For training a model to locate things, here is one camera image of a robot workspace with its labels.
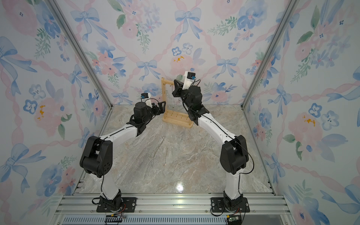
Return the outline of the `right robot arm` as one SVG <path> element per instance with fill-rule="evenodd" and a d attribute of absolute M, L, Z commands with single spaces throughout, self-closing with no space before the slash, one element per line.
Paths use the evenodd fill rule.
<path fill-rule="evenodd" d="M 172 95 L 180 98 L 190 120 L 203 128 L 221 147 L 220 164 L 226 172 L 226 186 L 223 192 L 224 207 L 232 212 L 250 212 L 248 200 L 240 189 L 242 175 L 251 155 L 248 153 L 244 136 L 228 131 L 212 116 L 202 104 L 202 93 L 199 86 L 192 82 L 174 80 Z"/>

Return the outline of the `aluminium corner post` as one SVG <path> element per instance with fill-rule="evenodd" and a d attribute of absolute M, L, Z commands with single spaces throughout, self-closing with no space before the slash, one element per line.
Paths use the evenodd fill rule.
<path fill-rule="evenodd" d="M 255 91 L 257 84 L 259 83 L 259 81 L 261 80 L 261 77 L 263 75 L 263 72 L 265 71 L 268 63 L 270 62 L 270 59 L 272 58 L 276 47 L 279 43 L 280 38 L 282 37 L 283 33 L 285 32 L 285 28 L 287 27 L 289 21 L 291 20 L 291 17 L 294 14 L 294 11 L 296 9 L 296 6 L 298 4 L 297 0 L 291 0 L 289 1 L 288 6 L 286 7 L 286 10 L 284 12 L 283 17 L 280 20 L 280 23 L 277 27 L 277 29 L 275 30 L 273 39 L 271 40 L 271 42 L 269 43 L 269 46 L 265 52 L 264 58 L 262 63 L 259 66 L 259 69 L 257 70 L 255 76 L 254 76 L 254 80 L 252 81 L 248 91 L 247 91 L 247 95 L 244 98 L 244 101 L 242 103 L 242 110 L 244 110 L 247 105 L 249 105 L 250 100 L 252 98 L 252 94 Z"/>
<path fill-rule="evenodd" d="M 45 3 L 49 7 L 55 19 L 59 22 L 60 27 L 64 30 L 64 33 L 66 34 L 73 50 L 75 51 L 77 57 L 79 58 L 79 61 L 84 66 L 86 72 L 90 76 L 90 79 L 93 81 L 95 87 L 97 88 L 100 96 L 105 101 L 105 104 L 107 105 L 108 108 L 112 109 L 113 105 L 110 102 L 110 98 L 108 97 L 107 93 L 105 92 L 105 89 L 100 83 L 100 80 L 94 73 L 90 61 L 87 59 L 83 48 L 81 47 L 79 41 L 76 38 L 75 33 L 71 29 L 68 21 L 66 20 L 64 14 L 62 13 L 58 3 L 54 0 L 45 1 Z"/>

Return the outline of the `right aluminium corner post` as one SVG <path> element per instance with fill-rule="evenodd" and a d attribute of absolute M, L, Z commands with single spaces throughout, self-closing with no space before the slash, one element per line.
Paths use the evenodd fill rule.
<path fill-rule="evenodd" d="M 242 110 L 244 110 L 247 105 L 249 105 L 250 100 L 252 98 L 252 94 L 255 91 L 257 84 L 259 83 L 259 81 L 261 80 L 261 77 L 263 75 L 263 72 L 265 71 L 268 63 L 270 62 L 270 59 L 272 58 L 276 47 L 279 43 L 280 38 L 282 37 L 283 33 L 285 32 L 285 28 L 287 27 L 289 21 L 291 20 L 291 17 L 294 14 L 294 11 L 296 9 L 296 6 L 298 4 L 297 0 L 291 0 L 289 1 L 288 6 L 286 7 L 286 10 L 284 12 L 283 17 L 280 20 L 280 23 L 277 27 L 277 29 L 275 30 L 273 39 L 271 40 L 271 42 L 269 43 L 269 46 L 265 52 L 264 58 L 262 63 L 259 66 L 259 69 L 257 70 L 255 76 L 254 76 L 254 80 L 252 81 L 248 91 L 247 91 L 247 95 L 244 98 L 244 101 L 242 103 Z"/>

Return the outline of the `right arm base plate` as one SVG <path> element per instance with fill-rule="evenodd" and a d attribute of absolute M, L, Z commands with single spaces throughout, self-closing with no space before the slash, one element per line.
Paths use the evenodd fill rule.
<path fill-rule="evenodd" d="M 212 197 L 211 198 L 211 210 L 214 213 L 218 212 L 250 212 L 248 200 L 245 197 L 239 197 L 235 200 L 231 200 L 228 197 Z"/>

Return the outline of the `left aluminium corner post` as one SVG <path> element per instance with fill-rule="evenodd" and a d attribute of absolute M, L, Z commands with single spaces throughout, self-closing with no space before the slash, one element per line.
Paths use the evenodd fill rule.
<path fill-rule="evenodd" d="M 66 20 L 64 14 L 62 13 L 58 3 L 54 0 L 45 1 L 45 3 L 49 7 L 55 19 L 59 22 L 60 27 L 64 30 L 64 33 L 66 34 L 73 50 L 75 51 L 77 57 L 79 58 L 79 61 L 84 66 L 86 72 L 90 76 L 90 79 L 93 81 L 95 87 L 97 88 L 100 96 L 105 101 L 105 104 L 107 105 L 108 108 L 112 109 L 113 105 L 110 102 L 110 98 L 108 97 L 107 93 L 105 92 L 105 89 L 100 83 L 100 80 L 94 73 L 90 61 L 87 59 L 83 48 L 81 47 L 79 41 L 76 38 L 75 33 L 71 29 L 68 21 Z"/>

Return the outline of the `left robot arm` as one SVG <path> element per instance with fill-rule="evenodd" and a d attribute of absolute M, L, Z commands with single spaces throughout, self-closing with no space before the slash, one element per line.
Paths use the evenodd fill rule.
<path fill-rule="evenodd" d="M 88 138 L 80 159 L 80 167 L 90 174 L 100 187 L 97 205 L 111 212 L 120 212 L 124 209 L 125 203 L 122 200 L 121 190 L 110 173 L 113 165 L 113 149 L 141 135 L 146 126 L 165 110 L 165 101 L 150 103 L 147 99 L 144 102 L 138 102 L 135 104 L 134 114 L 126 125 L 107 135 Z"/>

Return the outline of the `wooden jewelry display stand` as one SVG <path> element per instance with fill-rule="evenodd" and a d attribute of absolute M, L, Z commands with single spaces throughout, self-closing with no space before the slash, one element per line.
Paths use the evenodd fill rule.
<path fill-rule="evenodd" d="M 166 93 L 167 85 L 174 86 L 174 82 L 166 80 L 165 78 L 161 78 L 162 100 L 166 102 L 165 112 L 162 121 L 186 128 L 192 128 L 194 123 L 190 120 L 188 114 L 168 109 L 168 100 Z"/>

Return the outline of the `aluminium mounting rail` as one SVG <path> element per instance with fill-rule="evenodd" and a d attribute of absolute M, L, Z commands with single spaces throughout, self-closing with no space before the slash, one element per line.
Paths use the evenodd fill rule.
<path fill-rule="evenodd" d="M 245 193 L 246 209 L 227 211 L 221 193 L 123 194 L 126 210 L 98 212 L 97 194 L 62 198 L 52 225 L 293 225 L 284 197 Z"/>

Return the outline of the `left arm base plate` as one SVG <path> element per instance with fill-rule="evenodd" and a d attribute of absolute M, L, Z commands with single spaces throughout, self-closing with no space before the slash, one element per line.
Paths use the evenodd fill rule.
<path fill-rule="evenodd" d="M 100 196 L 94 198 L 92 203 L 97 206 L 96 212 L 99 213 L 120 213 L 135 212 L 137 198 L 136 197 L 118 197 L 113 200 L 107 200 Z"/>

